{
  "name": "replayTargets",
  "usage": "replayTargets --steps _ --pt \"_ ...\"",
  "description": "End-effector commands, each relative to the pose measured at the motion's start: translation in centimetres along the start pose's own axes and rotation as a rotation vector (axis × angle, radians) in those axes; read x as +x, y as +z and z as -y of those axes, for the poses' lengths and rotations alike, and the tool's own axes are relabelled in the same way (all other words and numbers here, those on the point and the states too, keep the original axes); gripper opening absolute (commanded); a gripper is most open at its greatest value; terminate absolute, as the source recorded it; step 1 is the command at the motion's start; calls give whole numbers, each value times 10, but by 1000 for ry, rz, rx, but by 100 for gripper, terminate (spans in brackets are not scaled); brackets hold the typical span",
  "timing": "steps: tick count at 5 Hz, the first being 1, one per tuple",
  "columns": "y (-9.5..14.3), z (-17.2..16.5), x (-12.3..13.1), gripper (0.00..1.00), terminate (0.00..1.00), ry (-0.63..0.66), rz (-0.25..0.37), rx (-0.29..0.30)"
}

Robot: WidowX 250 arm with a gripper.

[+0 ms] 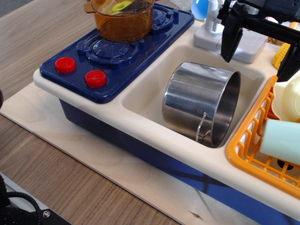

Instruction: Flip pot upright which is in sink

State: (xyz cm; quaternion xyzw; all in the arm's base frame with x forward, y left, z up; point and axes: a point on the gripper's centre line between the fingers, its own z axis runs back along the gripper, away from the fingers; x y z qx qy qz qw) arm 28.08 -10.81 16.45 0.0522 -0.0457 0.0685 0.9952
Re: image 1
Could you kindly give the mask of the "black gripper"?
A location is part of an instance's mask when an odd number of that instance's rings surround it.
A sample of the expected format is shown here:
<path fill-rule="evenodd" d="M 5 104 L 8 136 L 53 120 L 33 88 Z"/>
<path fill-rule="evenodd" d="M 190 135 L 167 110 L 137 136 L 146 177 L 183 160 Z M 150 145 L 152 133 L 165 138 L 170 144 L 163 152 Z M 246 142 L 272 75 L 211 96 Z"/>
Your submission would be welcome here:
<path fill-rule="evenodd" d="M 277 72 L 277 82 L 289 81 L 300 69 L 300 33 L 282 23 L 300 21 L 298 0 L 226 0 L 217 18 L 224 25 L 221 56 L 230 62 L 243 28 L 290 44 Z"/>

